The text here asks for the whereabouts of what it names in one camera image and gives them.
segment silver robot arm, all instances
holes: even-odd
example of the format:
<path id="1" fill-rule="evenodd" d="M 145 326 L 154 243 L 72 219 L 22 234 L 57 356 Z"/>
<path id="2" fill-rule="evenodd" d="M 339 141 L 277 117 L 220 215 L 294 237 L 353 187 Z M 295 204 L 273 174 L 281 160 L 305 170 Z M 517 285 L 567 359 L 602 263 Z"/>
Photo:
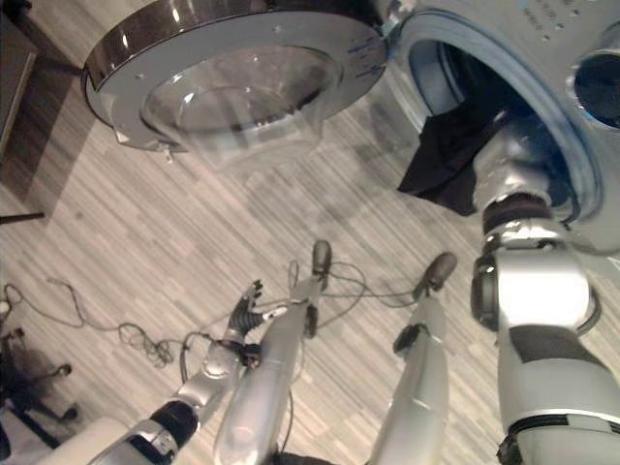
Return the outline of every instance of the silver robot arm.
<path id="1" fill-rule="evenodd" d="M 218 465 L 264 465 L 277 452 L 295 359 L 304 332 L 313 336 L 319 296 L 327 286 L 331 248 L 315 244 L 312 275 L 291 291 L 287 313 L 275 320 L 261 341 L 262 363 L 244 373 L 215 440 Z"/>
<path id="2" fill-rule="evenodd" d="M 418 303 L 393 346 L 405 359 L 405 368 L 368 461 L 370 465 L 439 463 L 448 420 L 448 362 L 443 343 L 446 317 L 430 290 L 439 291 L 455 267 L 454 254 L 440 255 L 414 291 Z"/>
<path id="3" fill-rule="evenodd" d="M 507 433 L 498 458 L 503 465 L 617 465 L 620 387 L 579 341 L 594 294 L 571 238 L 552 219 L 548 178 L 528 163 L 540 160 L 532 150 L 543 146 L 529 143 L 528 133 L 526 125 L 508 126 L 487 146 L 505 156 L 488 158 L 495 166 L 477 172 L 485 242 L 472 311 L 498 335 Z M 484 153 L 477 161 L 480 167 Z"/>
<path id="4" fill-rule="evenodd" d="M 250 312 L 261 287 L 260 282 L 253 283 L 237 303 L 222 341 L 210 344 L 199 372 L 161 409 L 97 455 L 90 465 L 173 462 L 178 451 L 212 417 L 226 392 L 236 386 L 241 365 L 252 366 L 257 361 L 244 352 L 251 347 L 244 345 L 244 339 L 250 329 L 265 320 L 264 314 Z"/>

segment washing machine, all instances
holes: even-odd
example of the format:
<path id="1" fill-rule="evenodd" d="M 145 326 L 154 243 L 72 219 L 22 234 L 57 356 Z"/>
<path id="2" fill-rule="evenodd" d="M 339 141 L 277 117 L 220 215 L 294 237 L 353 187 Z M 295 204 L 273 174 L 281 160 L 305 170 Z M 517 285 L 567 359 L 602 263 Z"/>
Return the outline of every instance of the washing machine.
<path id="1" fill-rule="evenodd" d="M 562 161 L 556 216 L 610 258 L 597 267 L 620 264 L 617 0 L 157 0 L 94 47 L 82 82 L 119 143 L 214 171 L 307 154 L 376 85 L 402 134 L 505 86 Z"/>

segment black laundry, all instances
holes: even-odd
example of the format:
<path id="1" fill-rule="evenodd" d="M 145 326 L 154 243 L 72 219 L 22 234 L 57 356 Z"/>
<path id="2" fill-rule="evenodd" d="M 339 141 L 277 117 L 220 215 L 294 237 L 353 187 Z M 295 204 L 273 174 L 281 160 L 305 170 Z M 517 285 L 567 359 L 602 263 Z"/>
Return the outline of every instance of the black laundry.
<path id="1" fill-rule="evenodd" d="M 473 204 L 474 157 L 513 116 L 531 110 L 505 85 L 490 86 L 458 107 L 426 119 L 419 148 L 398 191 L 467 216 Z"/>

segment tangled wires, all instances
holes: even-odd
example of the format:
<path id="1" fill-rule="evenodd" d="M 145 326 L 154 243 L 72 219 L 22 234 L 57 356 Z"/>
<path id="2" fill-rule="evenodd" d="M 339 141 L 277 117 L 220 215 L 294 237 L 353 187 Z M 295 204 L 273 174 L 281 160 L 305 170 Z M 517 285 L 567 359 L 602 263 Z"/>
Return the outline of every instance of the tangled wires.
<path id="1" fill-rule="evenodd" d="M 41 317 L 62 326 L 71 327 L 73 329 L 82 329 L 88 326 L 100 332 L 116 332 L 118 334 L 118 339 L 122 344 L 133 347 L 134 349 L 142 352 L 157 368 L 163 368 L 164 366 L 174 362 L 174 355 L 172 354 L 171 345 L 182 345 L 182 341 L 176 339 L 162 339 L 155 341 L 148 335 L 144 328 L 132 322 L 124 322 L 116 326 L 98 325 L 86 318 L 84 311 L 79 304 L 78 293 L 71 284 L 54 278 L 48 278 L 47 281 L 49 284 L 58 286 L 69 292 L 73 304 L 74 314 L 76 316 L 75 319 L 63 320 L 44 312 L 28 297 L 26 297 L 16 285 L 8 283 L 3 288 L 2 296 L 2 300 L 5 302 L 5 305 L 8 306 L 8 309 L 4 313 L 2 319 L 0 319 L 0 332 L 2 331 L 7 319 L 11 316 L 11 313 L 19 305 L 26 305 L 30 310 L 37 313 Z"/>

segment robotic arm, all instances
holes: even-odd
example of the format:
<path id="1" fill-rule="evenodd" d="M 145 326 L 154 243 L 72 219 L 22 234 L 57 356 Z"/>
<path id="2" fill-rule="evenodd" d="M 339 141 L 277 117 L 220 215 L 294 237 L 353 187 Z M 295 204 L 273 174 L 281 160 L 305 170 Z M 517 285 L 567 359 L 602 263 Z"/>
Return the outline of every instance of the robotic arm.
<path id="1" fill-rule="evenodd" d="M 485 241 L 472 311 L 497 331 L 507 432 L 498 458 L 503 465 L 617 465 L 620 387 L 578 338 L 595 295 L 567 231 L 552 219 L 549 177 L 524 163 L 543 144 L 516 137 L 522 129 L 502 130 L 487 146 L 494 166 L 478 172 Z M 491 160 L 484 155 L 479 165 Z"/>
<path id="2" fill-rule="evenodd" d="M 232 312 L 223 339 L 211 342 L 200 371 L 90 465 L 170 465 L 237 385 L 216 440 L 216 462 L 264 463 L 275 452 L 299 341 L 304 331 L 316 331 L 316 305 L 330 264 L 329 244 L 318 241 L 312 275 L 294 286 L 289 305 L 267 313 L 252 312 L 262 288 L 259 281 L 253 283 Z M 276 317 L 281 318 L 261 346 L 245 344 L 251 329 Z M 242 365 L 248 369 L 239 377 Z"/>

